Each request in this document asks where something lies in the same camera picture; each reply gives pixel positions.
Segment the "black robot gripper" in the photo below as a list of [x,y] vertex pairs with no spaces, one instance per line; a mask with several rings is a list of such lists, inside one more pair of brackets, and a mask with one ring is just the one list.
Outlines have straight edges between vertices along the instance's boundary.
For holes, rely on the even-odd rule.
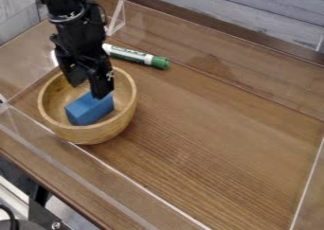
[[[51,42],[68,83],[78,87],[88,76],[92,97],[103,99],[114,91],[114,71],[103,51],[102,12],[98,9],[51,10],[48,18],[57,31]],[[87,75],[82,66],[90,67]]]

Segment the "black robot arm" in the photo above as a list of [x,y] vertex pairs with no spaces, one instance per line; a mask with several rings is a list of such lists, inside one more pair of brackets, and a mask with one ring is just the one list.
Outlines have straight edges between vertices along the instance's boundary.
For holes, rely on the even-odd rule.
[[60,71],[74,87],[90,82],[92,97],[102,99],[114,90],[114,74],[103,44],[104,9],[91,0],[40,0],[56,27],[49,37]]

